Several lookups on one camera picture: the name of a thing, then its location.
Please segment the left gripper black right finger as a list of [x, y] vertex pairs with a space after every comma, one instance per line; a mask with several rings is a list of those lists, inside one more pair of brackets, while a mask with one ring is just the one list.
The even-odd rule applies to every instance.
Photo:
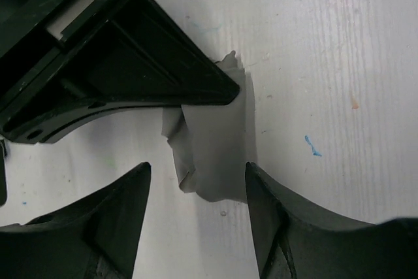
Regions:
[[260, 278], [416, 278], [417, 218], [354, 220], [247, 163], [246, 193]]

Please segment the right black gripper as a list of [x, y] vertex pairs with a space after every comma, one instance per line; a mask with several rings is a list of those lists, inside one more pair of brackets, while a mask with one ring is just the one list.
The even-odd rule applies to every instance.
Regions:
[[240, 88], [154, 0], [1, 0], [1, 135], [54, 143], [110, 112], [228, 105]]

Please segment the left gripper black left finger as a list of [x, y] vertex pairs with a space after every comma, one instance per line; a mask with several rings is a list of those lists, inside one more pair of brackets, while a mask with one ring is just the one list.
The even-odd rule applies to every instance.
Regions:
[[132, 278], [151, 183], [144, 162], [27, 224], [1, 228], [2, 278]]

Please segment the grey underwear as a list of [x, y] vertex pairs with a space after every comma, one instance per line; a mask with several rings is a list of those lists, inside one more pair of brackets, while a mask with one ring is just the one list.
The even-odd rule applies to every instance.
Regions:
[[161, 134], [172, 149], [178, 187], [208, 202], [232, 200], [245, 203], [245, 168], [251, 155], [247, 128], [250, 77], [236, 52], [215, 63], [240, 87], [225, 106], [191, 106], [163, 109]]

